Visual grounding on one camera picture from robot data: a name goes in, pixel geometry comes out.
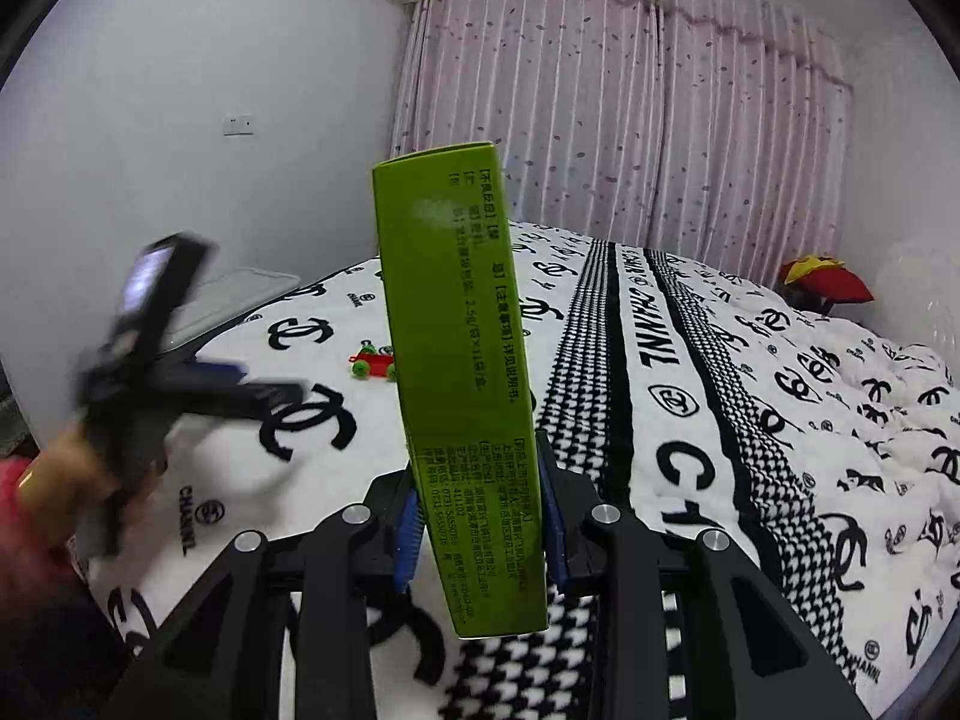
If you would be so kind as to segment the person left hand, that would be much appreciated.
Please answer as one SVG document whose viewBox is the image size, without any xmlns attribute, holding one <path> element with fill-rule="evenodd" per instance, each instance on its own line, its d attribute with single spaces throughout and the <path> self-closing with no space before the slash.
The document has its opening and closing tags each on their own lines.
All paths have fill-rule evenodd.
<svg viewBox="0 0 960 720">
<path fill-rule="evenodd" d="M 121 489 L 98 450 L 72 421 L 16 481 L 14 500 L 37 543 L 55 548 L 75 533 L 80 515 Z"/>
</svg>

